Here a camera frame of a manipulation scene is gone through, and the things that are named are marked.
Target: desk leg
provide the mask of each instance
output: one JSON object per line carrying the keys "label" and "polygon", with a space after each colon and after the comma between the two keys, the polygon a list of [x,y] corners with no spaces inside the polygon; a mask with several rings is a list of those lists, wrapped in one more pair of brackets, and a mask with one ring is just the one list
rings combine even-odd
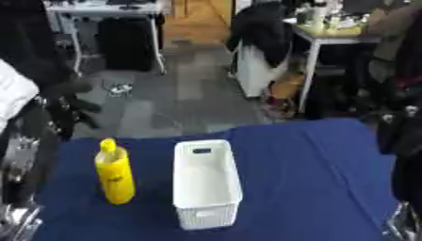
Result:
{"label": "desk leg", "polygon": [[306,100],[308,98],[309,90],[311,89],[311,86],[312,86],[312,80],[314,78],[315,68],[317,66],[317,60],[318,60],[320,47],[321,47],[321,44],[317,40],[312,42],[311,50],[310,50],[308,60],[306,63],[305,84],[303,86],[303,89],[301,91],[301,96],[300,96],[300,108],[299,108],[300,113],[305,112]]}
{"label": "desk leg", "polygon": [[156,25],[155,25],[155,17],[150,18],[150,24],[151,24],[152,34],[153,34],[153,46],[154,46],[155,60],[156,60],[156,63],[158,64],[158,67],[160,68],[160,73],[164,75],[164,74],[167,73],[167,70],[166,70],[166,66],[164,64],[164,57],[160,53],[160,47],[159,47],[159,43],[158,43],[158,31],[157,31]]}
{"label": "desk leg", "polygon": [[81,76],[82,73],[80,72],[79,69],[82,62],[82,48],[81,48],[81,44],[78,37],[78,31],[77,31],[75,19],[71,18],[69,23],[70,23],[70,31],[71,31],[72,42],[73,42],[73,47],[74,47],[74,52],[75,52],[73,70],[74,72],[76,72],[78,76]]}

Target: black bag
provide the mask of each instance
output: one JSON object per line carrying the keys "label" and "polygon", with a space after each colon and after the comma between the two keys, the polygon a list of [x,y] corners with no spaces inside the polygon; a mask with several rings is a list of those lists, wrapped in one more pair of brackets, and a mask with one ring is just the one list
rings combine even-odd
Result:
{"label": "black bag", "polygon": [[153,68],[153,36],[148,20],[103,20],[98,25],[97,42],[110,70],[148,72]]}

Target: black jacket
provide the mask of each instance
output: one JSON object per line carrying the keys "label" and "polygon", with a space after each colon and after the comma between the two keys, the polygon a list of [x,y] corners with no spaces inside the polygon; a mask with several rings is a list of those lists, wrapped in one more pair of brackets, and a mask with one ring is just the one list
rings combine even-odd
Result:
{"label": "black jacket", "polygon": [[275,68],[285,59],[291,39],[291,29],[283,23],[286,7],[279,2],[251,6],[233,19],[227,48],[234,51],[239,42],[261,50],[269,66]]}

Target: table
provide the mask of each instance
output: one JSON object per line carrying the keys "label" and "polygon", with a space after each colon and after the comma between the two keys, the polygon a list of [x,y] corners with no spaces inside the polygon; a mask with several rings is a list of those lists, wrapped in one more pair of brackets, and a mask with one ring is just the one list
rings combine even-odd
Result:
{"label": "table", "polygon": [[[235,225],[183,231],[172,206],[174,146],[227,139],[243,189]],[[37,201],[44,224],[34,241],[382,241],[395,210],[394,157],[357,120],[299,121],[235,128],[195,137],[119,139],[130,154],[137,195],[105,201],[93,163],[99,140],[63,144]]]}
{"label": "table", "polygon": [[167,72],[164,57],[159,51],[158,32],[155,25],[154,15],[163,13],[164,4],[161,1],[156,3],[148,3],[142,5],[135,5],[138,9],[121,9],[122,6],[110,6],[106,1],[88,1],[85,3],[75,3],[74,5],[61,4],[51,5],[46,3],[47,12],[59,14],[65,25],[69,27],[72,36],[72,42],[76,54],[73,69],[76,73],[81,75],[80,65],[83,58],[89,58],[82,53],[80,39],[78,37],[78,30],[76,27],[77,18],[91,17],[91,18],[147,18],[151,23],[151,31],[153,36],[154,56],[159,70],[162,74]]}
{"label": "table", "polygon": [[297,35],[311,43],[311,49],[306,64],[306,79],[300,95],[300,113],[305,111],[306,100],[312,86],[319,50],[322,45],[376,43],[380,41],[380,38],[374,36],[361,36],[361,27],[340,30],[322,30],[317,32],[312,29],[311,26],[294,24],[293,30]]}

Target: desk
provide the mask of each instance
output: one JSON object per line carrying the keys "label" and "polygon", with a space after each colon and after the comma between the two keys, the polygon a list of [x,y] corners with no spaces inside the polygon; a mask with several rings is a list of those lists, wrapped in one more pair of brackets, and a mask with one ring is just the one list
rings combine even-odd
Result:
{"label": "desk", "polygon": [[80,39],[78,37],[78,29],[75,23],[77,18],[81,17],[147,18],[151,23],[155,60],[158,64],[160,72],[162,74],[165,74],[167,71],[164,65],[164,58],[159,51],[158,33],[155,25],[155,18],[154,16],[151,16],[162,13],[164,11],[164,4],[161,3],[161,1],[157,1],[156,3],[137,5],[137,7],[139,7],[139,9],[121,9],[121,6],[110,6],[107,5],[104,1],[88,1],[86,3],[76,3],[74,5],[49,5],[48,3],[46,3],[47,12],[61,15],[63,17],[61,19],[66,22],[64,24],[69,27],[72,36],[74,51],[76,53],[73,69],[79,75],[81,75],[80,65],[82,59],[89,57],[82,53]]}
{"label": "desk", "polygon": [[306,107],[306,100],[308,97],[309,90],[312,86],[314,78],[315,68],[317,65],[317,59],[319,56],[319,50],[322,45],[333,45],[333,44],[357,44],[357,43],[368,43],[378,42],[377,37],[362,37],[361,27],[353,27],[341,30],[323,30],[316,32],[310,26],[304,25],[293,25],[294,32],[311,42],[311,50],[307,59],[306,64],[306,79],[300,96],[300,109],[299,112],[303,113]]}

